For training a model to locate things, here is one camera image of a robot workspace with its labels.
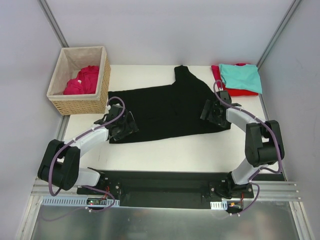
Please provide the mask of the wicker basket with liner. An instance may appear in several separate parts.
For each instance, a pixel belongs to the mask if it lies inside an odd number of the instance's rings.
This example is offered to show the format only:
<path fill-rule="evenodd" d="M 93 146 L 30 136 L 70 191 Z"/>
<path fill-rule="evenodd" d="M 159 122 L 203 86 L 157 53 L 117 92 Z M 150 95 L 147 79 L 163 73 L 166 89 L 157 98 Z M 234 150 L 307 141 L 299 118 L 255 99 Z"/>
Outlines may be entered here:
<path fill-rule="evenodd" d="M 107 105 L 110 75 L 105 47 L 63 47 L 47 98 L 63 116 L 102 114 Z"/>

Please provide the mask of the teal t-shirt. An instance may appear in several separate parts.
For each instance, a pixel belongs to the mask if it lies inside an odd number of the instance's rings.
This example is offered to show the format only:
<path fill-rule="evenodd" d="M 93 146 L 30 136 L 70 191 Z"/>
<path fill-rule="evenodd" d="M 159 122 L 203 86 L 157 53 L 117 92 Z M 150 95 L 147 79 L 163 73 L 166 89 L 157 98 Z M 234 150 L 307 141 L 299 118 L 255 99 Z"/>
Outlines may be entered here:
<path fill-rule="evenodd" d="M 261 78 L 256 65 L 219 64 L 218 66 L 222 81 L 227 88 L 248 90 L 258 94 L 263 93 Z"/>

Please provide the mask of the black daisy print t-shirt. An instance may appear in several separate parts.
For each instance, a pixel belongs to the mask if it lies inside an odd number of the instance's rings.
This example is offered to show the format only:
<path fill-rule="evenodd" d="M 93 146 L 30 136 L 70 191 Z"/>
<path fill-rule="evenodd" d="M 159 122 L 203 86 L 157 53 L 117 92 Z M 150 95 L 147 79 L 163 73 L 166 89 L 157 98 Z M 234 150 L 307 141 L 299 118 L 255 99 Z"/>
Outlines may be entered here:
<path fill-rule="evenodd" d="M 110 144 L 157 141 L 229 130 L 231 124 L 219 126 L 202 120 L 206 101 L 217 98 L 209 86 L 193 75 L 187 66 L 174 68 L 175 81 L 170 85 L 110 91 L 109 97 L 121 98 L 132 112 L 138 132 Z"/>

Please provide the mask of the red t-shirt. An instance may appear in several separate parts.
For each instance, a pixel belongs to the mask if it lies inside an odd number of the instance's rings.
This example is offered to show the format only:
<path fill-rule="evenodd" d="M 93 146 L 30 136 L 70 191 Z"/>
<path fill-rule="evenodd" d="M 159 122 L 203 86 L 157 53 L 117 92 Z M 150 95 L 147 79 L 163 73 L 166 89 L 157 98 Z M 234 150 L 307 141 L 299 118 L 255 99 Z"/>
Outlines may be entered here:
<path fill-rule="evenodd" d="M 217 86 L 222 86 L 224 90 L 226 90 L 231 97 L 251 97 L 251 96 L 258 96 L 259 94 L 257 92 L 252 92 L 245 89 L 233 89 L 233 88 L 227 88 L 225 83 L 222 81 L 220 68 L 218 65 L 212 65 L 211 66 L 212 74 L 214 79 L 220 80 L 217 84 Z"/>

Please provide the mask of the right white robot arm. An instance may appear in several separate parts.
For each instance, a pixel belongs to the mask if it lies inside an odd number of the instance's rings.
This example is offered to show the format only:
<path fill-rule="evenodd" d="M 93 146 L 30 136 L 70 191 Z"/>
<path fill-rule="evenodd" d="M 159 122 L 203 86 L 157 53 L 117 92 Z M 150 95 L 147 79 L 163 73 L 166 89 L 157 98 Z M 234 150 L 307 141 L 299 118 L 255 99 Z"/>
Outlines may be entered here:
<path fill-rule="evenodd" d="M 247 191 L 261 170 L 281 173 L 285 150 L 276 120 L 262 120 L 240 104 L 232 103 L 225 90 L 216 92 L 215 96 L 216 100 L 206 100 L 200 119 L 223 128 L 234 124 L 245 133 L 245 159 L 214 187 L 216 195 L 231 199 Z"/>

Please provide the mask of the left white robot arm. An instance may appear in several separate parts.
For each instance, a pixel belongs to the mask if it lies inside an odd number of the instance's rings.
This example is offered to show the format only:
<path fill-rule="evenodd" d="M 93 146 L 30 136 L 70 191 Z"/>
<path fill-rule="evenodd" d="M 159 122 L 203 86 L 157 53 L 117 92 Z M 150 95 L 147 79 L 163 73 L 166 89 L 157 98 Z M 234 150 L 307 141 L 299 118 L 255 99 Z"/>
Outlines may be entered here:
<path fill-rule="evenodd" d="M 37 177 L 60 190 L 88 186 L 94 194 L 102 194 L 106 188 L 103 173 L 90 167 L 81 168 L 82 156 L 99 144 L 116 142 L 138 131 L 132 112 L 112 105 L 108 113 L 80 135 L 66 141 L 51 140 Z"/>

